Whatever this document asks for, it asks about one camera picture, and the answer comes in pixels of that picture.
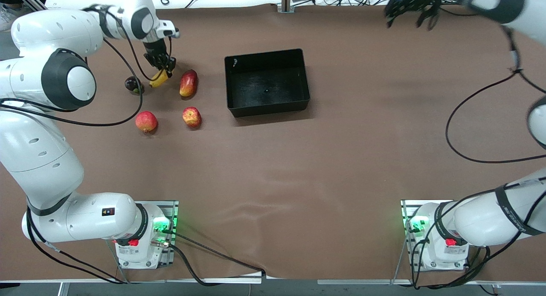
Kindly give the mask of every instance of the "black bin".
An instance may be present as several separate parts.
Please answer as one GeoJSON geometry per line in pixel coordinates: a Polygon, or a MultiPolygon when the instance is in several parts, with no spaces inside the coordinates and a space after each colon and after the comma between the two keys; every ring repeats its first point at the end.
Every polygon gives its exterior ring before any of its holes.
{"type": "Polygon", "coordinates": [[[302,49],[228,56],[228,109],[234,117],[304,110],[310,100],[302,49]]]}

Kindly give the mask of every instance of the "brown table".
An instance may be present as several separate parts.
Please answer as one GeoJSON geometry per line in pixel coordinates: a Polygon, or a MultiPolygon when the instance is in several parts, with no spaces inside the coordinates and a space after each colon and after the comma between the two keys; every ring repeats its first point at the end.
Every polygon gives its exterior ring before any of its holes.
{"type": "MultiPolygon", "coordinates": [[[[80,193],[129,193],[135,200],[180,201],[179,231],[288,279],[391,279],[404,232],[401,199],[459,199],[541,168],[544,160],[484,165],[459,158],[444,140],[450,111],[466,96],[509,74],[508,44],[484,18],[442,14],[437,27],[415,28],[416,15],[385,28],[382,8],[298,8],[278,14],[244,9],[158,12],[181,30],[173,42],[174,78],[148,88],[144,110],[159,119],[146,136],[132,122],[110,128],[60,125],[86,176],[80,193]],[[224,57],[302,48],[312,100],[297,113],[235,119],[226,108],[224,57]],[[193,68],[199,90],[181,100],[178,79],[193,68]],[[181,119],[187,106],[201,129],[181,119]]],[[[128,58],[123,41],[115,45],[128,58]]],[[[526,74],[546,86],[544,49],[517,37],[526,74]]],[[[139,54],[142,45],[136,45],[139,54]]],[[[98,82],[92,104],[66,115],[108,122],[130,115],[138,97],[123,87],[128,70],[104,47],[90,57],[98,82]]],[[[150,74],[153,69],[145,67],[150,74]]],[[[489,160],[542,154],[525,114],[540,92],[520,78],[464,106],[452,127],[465,154],[489,160]]],[[[20,230],[25,197],[0,170],[0,279],[74,279],[86,274],[49,261],[20,230]]],[[[480,280],[545,281],[544,236],[517,242],[480,280]]],[[[115,272],[103,240],[59,247],[115,272]]],[[[249,273],[186,248],[202,277],[249,273]]],[[[455,273],[421,277],[442,283],[455,273]]],[[[129,271],[129,280],[189,277],[172,267],[129,271]]],[[[407,256],[398,279],[409,279],[407,256]]]]}

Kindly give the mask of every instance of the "shoe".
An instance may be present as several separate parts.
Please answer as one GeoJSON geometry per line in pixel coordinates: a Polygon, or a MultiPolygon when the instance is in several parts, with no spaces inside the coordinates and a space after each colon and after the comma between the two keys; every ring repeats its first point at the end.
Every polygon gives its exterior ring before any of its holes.
{"type": "Polygon", "coordinates": [[[19,10],[14,10],[2,4],[0,6],[0,32],[9,32],[16,18],[29,14],[32,10],[23,4],[19,10]]]}

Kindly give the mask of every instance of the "small black label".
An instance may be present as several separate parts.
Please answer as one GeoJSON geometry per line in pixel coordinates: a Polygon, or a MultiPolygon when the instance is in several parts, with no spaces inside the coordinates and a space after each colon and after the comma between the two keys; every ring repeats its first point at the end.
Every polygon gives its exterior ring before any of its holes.
{"type": "Polygon", "coordinates": [[[102,216],[110,216],[116,213],[116,209],[113,207],[108,207],[107,209],[103,209],[102,216]]]}

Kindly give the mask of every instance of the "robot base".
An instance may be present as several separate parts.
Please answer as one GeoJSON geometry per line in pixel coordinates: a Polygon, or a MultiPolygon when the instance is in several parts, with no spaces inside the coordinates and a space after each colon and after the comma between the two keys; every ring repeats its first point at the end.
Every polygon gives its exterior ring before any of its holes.
{"type": "Polygon", "coordinates": [[[148,213],[148,226],[136,246],[115,244],[119,266],[123,269],[156,269],[172,264],[171,249],[150,245],[152,240],[171,239],[171,235],[156,231],[156,228],[173,222],[176,224],[178,201],[136,201],[148,213]]]}
{"type": "Polygon", "coordinates": [[[402,201],[402,216],[406,220],[406,232],[408,240],[408,254],[411,263],[413,255],[413,269],[419,267],[421,250],[421,271],[431,270],[464,270],[464,264],[468,257],[469,245],[448,246],[445,239],[439,235],[434,225],[434,214],[443,201],[431,200],[404,200],[402,201]],[[420,244],[429,230],[430,243],[420,244]]]}

